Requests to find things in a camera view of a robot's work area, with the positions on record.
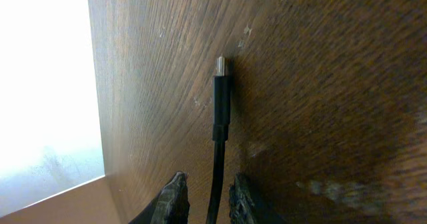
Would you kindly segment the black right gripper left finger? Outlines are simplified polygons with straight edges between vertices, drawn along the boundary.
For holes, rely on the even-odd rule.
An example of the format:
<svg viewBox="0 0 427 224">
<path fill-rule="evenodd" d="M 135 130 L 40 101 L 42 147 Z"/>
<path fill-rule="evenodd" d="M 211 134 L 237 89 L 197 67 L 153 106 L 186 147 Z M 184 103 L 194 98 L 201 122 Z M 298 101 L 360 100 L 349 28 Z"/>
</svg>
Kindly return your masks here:
<svg viewBox="0 0 427 224">
<path fill-rule="evenodd" d="M 178 171 L 129 224 L 188 224 L 187 175 Z"/>
</svg>

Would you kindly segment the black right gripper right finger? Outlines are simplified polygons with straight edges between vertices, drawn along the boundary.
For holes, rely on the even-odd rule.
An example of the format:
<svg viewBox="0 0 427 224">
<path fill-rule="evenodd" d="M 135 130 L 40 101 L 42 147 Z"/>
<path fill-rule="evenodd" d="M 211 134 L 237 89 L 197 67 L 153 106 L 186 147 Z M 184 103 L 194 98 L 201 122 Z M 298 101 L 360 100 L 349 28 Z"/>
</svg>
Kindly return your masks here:
<svg viewBox="0 0 427 224">
<path fill-rule="evenodd" d="M 243 173 L 236 174 L 229 194 L 231 224 L 287 223 L 263 200 L 259 190 Z"/>
</svg>

